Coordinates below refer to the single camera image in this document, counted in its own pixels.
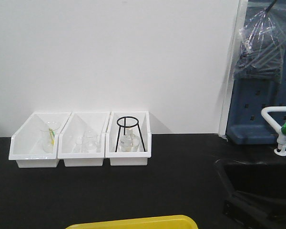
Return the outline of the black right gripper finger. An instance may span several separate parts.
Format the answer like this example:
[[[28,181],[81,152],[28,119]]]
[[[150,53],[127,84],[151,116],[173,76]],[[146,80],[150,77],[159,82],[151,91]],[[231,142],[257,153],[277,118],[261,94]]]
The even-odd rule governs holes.
[[[234,191],[224,201],[223,214],[246,229],[286,229],[286,198]]]

